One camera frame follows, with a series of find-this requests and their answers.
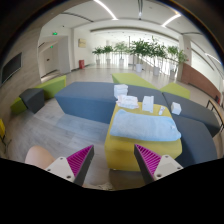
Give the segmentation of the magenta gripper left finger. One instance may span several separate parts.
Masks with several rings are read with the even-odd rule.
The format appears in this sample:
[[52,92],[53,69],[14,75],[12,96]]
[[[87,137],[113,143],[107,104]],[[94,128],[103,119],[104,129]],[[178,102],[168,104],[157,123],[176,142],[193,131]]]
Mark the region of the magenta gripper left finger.
[[46,171],[82,186],[94,156],[94,146],[87,146],[69,157],[59,157]]

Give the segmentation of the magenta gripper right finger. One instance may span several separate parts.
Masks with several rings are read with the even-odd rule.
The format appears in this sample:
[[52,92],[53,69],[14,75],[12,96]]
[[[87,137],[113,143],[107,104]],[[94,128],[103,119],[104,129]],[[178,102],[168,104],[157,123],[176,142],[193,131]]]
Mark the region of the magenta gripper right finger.
[[152,183],[182,169],[182,166],[169,155],[160,156],[138,144],[134,145],[134,155],[145,184]]

